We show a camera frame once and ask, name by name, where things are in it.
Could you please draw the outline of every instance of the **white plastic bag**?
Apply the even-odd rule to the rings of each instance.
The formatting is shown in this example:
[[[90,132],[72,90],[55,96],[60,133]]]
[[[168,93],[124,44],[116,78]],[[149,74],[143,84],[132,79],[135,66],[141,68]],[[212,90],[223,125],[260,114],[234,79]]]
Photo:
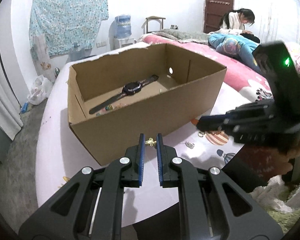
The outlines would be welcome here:
[[[33,105],[40,104],[43,100],[49,97],[52,90],[52,82],[45,78],[43,75],[38,76],[30,90],[28,102]]]

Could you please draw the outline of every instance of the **wall socket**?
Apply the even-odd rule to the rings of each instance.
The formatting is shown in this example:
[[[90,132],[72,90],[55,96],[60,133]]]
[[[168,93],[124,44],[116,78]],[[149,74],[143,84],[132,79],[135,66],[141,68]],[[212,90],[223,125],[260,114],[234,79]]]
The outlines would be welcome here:
[[[97,48],[104,47],[104,46],[107,46],[107,42],[106,41],[97,42]]]

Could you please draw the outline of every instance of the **white tablecloth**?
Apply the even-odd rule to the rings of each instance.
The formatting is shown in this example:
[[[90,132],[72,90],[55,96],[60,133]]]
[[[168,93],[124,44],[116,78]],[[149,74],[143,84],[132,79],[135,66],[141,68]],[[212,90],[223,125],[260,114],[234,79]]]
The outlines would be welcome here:
[[[137,43],[131,47],[146,47]],[[71,178],[85,166],[94,169],[99,164],[77,140],[68,127],[67,120],[67,80],[71,63],[61,70],[47,101],[39,132],[36,155],[36,192],[38,205],[41,206],[64,184],[64,176]],[[206,114],[224,114],[236,106],[249,103],[237,91],[223,83],[217,101]],[[208,169],[212,166],[222,168],[223,156],[216,152],[220,146],[200,138],[195,126],[189,122],[163,138],[164,144],[175,147],[178,156],[189,160],[196,167]],[[184,143],[191,142],[194,148]],[[222,146],[224,153],[237,153],[242,145],[233,144],[230,138]],[[159,185],[156,150],[146,146],[144,179],[141,188],[125,188],[122,212],[122,226],[131,225],[149,218],[178,202],[178,190],[163,189]]]

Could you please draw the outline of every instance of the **watch face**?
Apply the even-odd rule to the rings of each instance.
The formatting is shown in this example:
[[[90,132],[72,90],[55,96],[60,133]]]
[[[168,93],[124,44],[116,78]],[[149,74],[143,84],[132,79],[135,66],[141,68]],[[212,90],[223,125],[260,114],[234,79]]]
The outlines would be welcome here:
[[[134,95],[135,93],[140,92],[141,90],[141,85],[138,82],[131,82],[126,84],[123,89],[122,92],[126,93],[128,96],[130,95]]]

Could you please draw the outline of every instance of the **cardboard box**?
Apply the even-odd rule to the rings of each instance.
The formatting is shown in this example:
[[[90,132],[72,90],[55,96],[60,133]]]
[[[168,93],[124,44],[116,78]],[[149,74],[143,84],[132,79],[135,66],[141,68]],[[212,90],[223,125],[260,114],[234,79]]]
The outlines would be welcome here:
[[[159,79],[121,99],[123,108],[89,114],[125,84],[153,74]],[[78,63],[70,67],[68,80],[69,126],[97,162],[106,165],[136,145],[140,133],[146,138],[167,135],[211,109],[225,74],[223,65],[170,44]]]

